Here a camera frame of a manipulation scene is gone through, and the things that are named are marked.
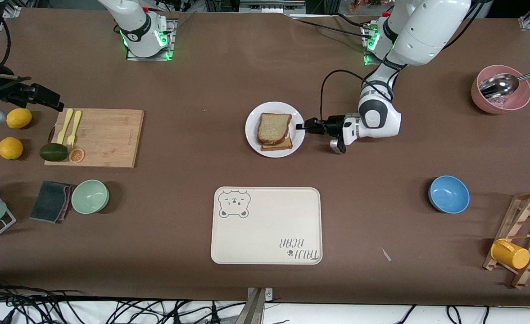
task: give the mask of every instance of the yellow lemon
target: yellow lemon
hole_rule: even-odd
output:
[[[32,120],[31,112],[26,108],[13,109],[7,115],[7,125],[12,129],[20,129],[28,125]]]
[[[23,153],[23,144],[14,137],[7,137],[0,142],[0,154],[7,160],[16,160]]]

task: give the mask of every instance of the light green bowl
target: light green bowl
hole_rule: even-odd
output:
[[[109,202],[109,191],[102,182],[87,180],[76,187],[71,202],[81,214],[97,213]]]

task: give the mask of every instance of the wooden cutting board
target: wooden cutting board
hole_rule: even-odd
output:
[[[45,161],[45,166],[73,166],[73,167],[106,167],[106,168],[134,168],[137,158],[137,148],[141,136],[144,111],[133,109],[93,109],[74,108],[83,111],[75,148],[85,151],[85,158],[81,162],[72,163],[69,160],[63,162]],[[55,127],[53,140],[57,137],[63,122],[65,113],[59,113],[57,126]],[[73,130],[73,120],[67,129],[67,135],[63,145],[67,146],[67,137]]]

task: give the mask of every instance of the green avocado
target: green avocado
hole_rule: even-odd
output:
[[[45,161],[59,162],[67,158],[69,151],[65,145],[50,143],[43,146],[39,153]]]

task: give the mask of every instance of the bowl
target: bowl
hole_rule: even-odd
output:
[[[517,77],[522,76],[522,74],[514,68],[504,65],[491,65],[481,70],[471,85],[471,98],[473,99],[473,102],[479,107],[479,109],[487,113],[509,113],[523,108],[530,101],[530,85],[527,80],[520,82],[519,88],[512,94],[506,96],[507,101],[504,103],[503,107],[499,107],[487,100],[483,94],[481,94],[481,90],[479,90],[479,81],[483,82],[501,73],[509,73]]]
[[[469,205],[469,191],[458,178],[444,175],[431,183],[429,200],[436,209],[444,213],[458,214]]]
[[[71,203],[81,214],[92,214],[101,211],[109,202],[107,187],[98,180],[87,180],[73,191]]]

